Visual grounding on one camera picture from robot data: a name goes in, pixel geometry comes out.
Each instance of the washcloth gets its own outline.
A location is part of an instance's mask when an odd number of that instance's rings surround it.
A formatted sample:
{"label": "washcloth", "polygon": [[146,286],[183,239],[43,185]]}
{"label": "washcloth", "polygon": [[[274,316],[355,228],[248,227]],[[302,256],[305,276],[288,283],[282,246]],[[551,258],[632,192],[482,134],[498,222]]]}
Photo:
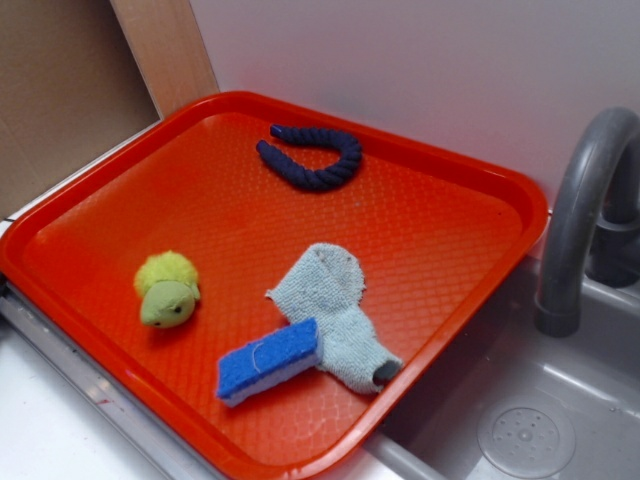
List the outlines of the washcloth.
{"label": "washcloth", "polygon": [[318,368],[353,391],[369,394],[382,390],[402,368],[402,360],[380,344],[360,309],[364,289],[355,256],[340,246],[316,243],[267,297],[292,324],[314,317],[324,344]]}

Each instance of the navy rope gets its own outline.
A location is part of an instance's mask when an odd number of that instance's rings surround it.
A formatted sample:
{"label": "navy rope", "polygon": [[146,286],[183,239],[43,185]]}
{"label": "navy rope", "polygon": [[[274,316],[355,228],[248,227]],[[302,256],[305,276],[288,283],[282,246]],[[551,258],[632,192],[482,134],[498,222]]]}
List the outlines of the navy rope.
{"label": "navy rope", "polygon": [[340,150],[340,159],[321,170],[309,170],[281,150],[260,140],[256,150],[272,170],[298,188],[304,190],[331,190],[353,177],[360,166],[362,147],[351,134],[327,128],[295,128],[272,125],[271,136],[291,145],[309,145]]}

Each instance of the green plush toy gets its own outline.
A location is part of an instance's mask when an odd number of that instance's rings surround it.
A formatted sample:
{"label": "green plush toy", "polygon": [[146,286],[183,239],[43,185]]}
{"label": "green plush toy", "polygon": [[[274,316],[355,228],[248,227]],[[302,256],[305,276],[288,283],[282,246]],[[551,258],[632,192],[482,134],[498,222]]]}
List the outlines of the green plush toy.
{"label": "green plush toy", "polygon": [[186,322],[200,300],[198,271],[172,251],[150,256],[136,273],[134,287],[142,298],[142,323],[156,328]]}

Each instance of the gray sink basin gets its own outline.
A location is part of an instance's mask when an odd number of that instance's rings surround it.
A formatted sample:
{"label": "gray sink basin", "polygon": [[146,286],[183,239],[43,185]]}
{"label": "gray sink basin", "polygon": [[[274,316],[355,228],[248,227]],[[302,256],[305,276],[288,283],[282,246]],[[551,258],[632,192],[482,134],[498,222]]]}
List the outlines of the gray sink basin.
{"label": "gray sink basin", "polygon": [[424,462],[450,480],[640,478],[640,301],[586,280],[580,330],[551,338],[533,324],[536,269],[518,267],[380,427],[418,477]]}

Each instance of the sponge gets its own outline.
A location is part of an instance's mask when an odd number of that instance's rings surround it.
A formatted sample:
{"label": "sponge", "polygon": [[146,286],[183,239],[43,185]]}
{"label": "sponge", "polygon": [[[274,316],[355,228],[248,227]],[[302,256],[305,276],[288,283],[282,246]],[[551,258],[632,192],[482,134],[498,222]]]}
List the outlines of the sponge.
{"label": "sponge", "polygon": [[235,407],[247,397],[318,365],[322,353],[314,318],[277,330],[220,359],[216,396]]}

